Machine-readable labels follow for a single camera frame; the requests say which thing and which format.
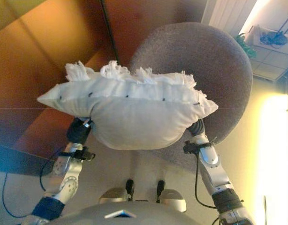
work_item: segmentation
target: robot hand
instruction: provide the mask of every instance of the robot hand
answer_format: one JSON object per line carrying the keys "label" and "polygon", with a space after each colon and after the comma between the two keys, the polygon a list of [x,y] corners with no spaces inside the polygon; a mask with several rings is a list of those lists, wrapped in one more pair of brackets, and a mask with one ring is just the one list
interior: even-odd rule
{"label": "robot hand", "polygon": [[23,221],[23,225],[45,224],[58,218],[67,201],[75,195],[82,162],[95,157],[83,146],[91,129],[90,123],[90,119],[82,121],[78,118],[71,123],[67,132],[69,143],[54,163],[44,196]]}
{"label": "robot hand", "polygon": [[184,152],[196,155],[203,182],[212,196],[221,223],[223,225],[255,225],[222,168],[220,156],[216,153],[214,145],[205,135],[203,121],[199,120],[189,130],[193,137],[184,146]]}

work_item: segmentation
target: white wall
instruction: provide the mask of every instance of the white wall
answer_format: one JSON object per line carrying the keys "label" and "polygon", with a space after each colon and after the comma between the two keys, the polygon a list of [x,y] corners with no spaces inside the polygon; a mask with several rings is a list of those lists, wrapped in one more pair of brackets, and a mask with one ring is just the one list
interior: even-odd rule
{"label": "white wall", "polygon": [[[274,91],[272,83],[254,79],[253,90],[247,109],[233,132],[216,146],[222,164],[227,171],[244,205],[254,214],[255,184],[259,158],[259,122],[263,101]],[[109,150],[95,142],[90,150],[97,154],[92,162],[85,162],[80,174],[80,188],[67,204],[63,214],[96,204],[98,198],[109,188],[125,185],[128,178],[136,183],[135,199],[155,201],[156,185],[165,179],[167,188],[178,190],[187,201],[187,214],[201,224],[212,224],[217,217],[216,210],[200,206],[194,198],[194,174],[150,155],[133,151]],[[20,220],[6,214],[1,204],[1,189],[4,173],[0,172],[0,225],[16,224]],[[199,179],[199,198],[212,204],[212,199]],[[37,177],[9,176],[6,188],[6,203],[16,215],[32,211],[41,198]]]}

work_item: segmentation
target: green object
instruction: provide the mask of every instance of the green object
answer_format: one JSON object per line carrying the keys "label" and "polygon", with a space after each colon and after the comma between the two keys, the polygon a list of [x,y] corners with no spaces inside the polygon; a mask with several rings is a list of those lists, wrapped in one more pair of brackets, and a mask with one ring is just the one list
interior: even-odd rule
{"label": "green object", "polygon": [[257,52],[252,49],[251,47],[249,47],[245,41],[245,36],[244,33],[239,34],[235,37],[235,40],[238,42],[238,44],[242,47],[242,49],[245,51],[245,53],[247,54],[248,58],[252,59],[255,58],[257,56]]}

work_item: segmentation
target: blue cable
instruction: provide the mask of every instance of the blue cable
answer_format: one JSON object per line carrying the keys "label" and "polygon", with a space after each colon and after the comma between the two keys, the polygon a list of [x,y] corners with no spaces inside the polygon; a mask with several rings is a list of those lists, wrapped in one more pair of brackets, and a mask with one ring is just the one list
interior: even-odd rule
{"label": "blue cable", "polygon": [[7,182],[7,178],[8,178],[8,173],[5,174],[5,179],[4,179],[3,188],[2,188],[2,204],[3,204],[4,209],[6,210],[6,212],[7,212],[10,216],[12,216],[12,217],[14,217],[14,218],[24,218],[24,217],[27,217],[30,213],[27,214],[27,215],[24,215],[24,216],[15,216],[14,214],[12,214],[12,213],[7,209],[7,207],[6,207],[6,205],[5,205],[5,202],[4,202],[4,189],[5,189],[5,184],[6,184],[6,182]]}

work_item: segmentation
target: gray office chair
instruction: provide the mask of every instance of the gray office chair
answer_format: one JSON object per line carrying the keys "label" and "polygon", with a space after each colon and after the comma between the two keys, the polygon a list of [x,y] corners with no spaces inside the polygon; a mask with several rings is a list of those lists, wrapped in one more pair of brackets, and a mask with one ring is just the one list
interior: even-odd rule
{"label": "gray office chair", "polygon": [[[243,49],[226,32],[196,22],[170,24],[156,29],[138,47],[129,65],[151,67],[153,73],[186,71],[219,109],[204,119],[209,140],[220,143],[244,113],[252,85],[252,70]],[[146,151],[193,170],[193,156],[185,155],[184,136],[162,150]]]}

